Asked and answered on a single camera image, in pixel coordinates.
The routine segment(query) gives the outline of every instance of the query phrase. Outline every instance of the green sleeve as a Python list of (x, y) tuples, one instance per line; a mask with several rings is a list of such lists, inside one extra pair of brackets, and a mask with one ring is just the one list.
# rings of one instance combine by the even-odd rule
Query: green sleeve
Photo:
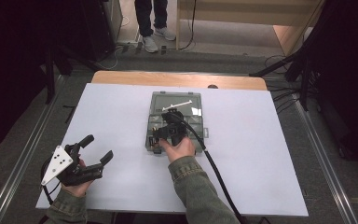
[(189, 224), (239, 223), (219, 199), (216, 189), (192, 156), (180, 158), (168, 167), (175, 191), (186, 207)]
[(47, 211), (45, 223), (86, 223), (86, 196), (76, 197), (61, 189), (54, 203)]

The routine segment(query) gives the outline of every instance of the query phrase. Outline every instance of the black pants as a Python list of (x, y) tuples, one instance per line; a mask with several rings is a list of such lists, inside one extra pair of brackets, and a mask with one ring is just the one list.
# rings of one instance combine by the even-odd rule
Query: black pants
[[(153, 0), (154, 5), (154, 27), (167, 27), (167, 5), (168, 0)], [(150, 14), (152, 12), (152, 0), (135, 0), (136, 19), (139, 24), (141, 36), (153, 34), (151, 28)]]

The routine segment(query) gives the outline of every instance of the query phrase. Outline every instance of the person's arm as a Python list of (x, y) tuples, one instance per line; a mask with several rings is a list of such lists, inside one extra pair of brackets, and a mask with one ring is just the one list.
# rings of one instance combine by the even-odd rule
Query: person's arm
[(240, 223), (234, 213), (219, 199), (216, 189), (207, 174), (197, 163), (195, 147), (189, 138), (184, 138), (178, 146), (172, 147), (161, 139), (171, 162), (171, 172), (175, 191), (186, 207), (189, 224), (200, 223)]
[(92, 180), (78, 186), (66, 187), (61, 190), (48, 209), (45, 223), (87, 223), (86, 191)]

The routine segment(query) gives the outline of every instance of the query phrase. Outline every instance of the person's hand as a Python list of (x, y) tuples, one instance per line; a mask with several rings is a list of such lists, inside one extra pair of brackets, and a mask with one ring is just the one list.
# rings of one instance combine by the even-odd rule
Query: person's hand
[(159, 145), (165, 149), (170, 163), (185, 156), (194, 156), (196, 153), (196, 147), (188, 137), (184, 137), (176, 147), (173, 147), (165, 139), (160, 138)]
[[(86, 167), (86, 164), (84, 163), (83, 160), (79, 159), (79, 164), (82, 167)], [(61, 188), (72, 193), (74, 196), (76, 197), (83, 197), (86, 195), (86, 191), (89, 188), (89, 186), (91, 185), (91, 183), (94, 180), (88, 181), (86, 183), (83, 184), (79, 184), (77, 186), (65, 186), (64, 184), (61, 184)]]

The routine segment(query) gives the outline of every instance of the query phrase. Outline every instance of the white sneaker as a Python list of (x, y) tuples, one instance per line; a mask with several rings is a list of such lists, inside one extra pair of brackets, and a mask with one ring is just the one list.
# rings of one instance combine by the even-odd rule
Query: white sneaker
[(147, 52), (154, 53), (158, 51), (158, 47), (151, 36), (142, 37), (142, 43), (144, 44)]
[(176, 35), (168, 31), (167, 27), (158, 29), (155, 29), (155, 35), (164, 36), (167, 40), (175, 40)]

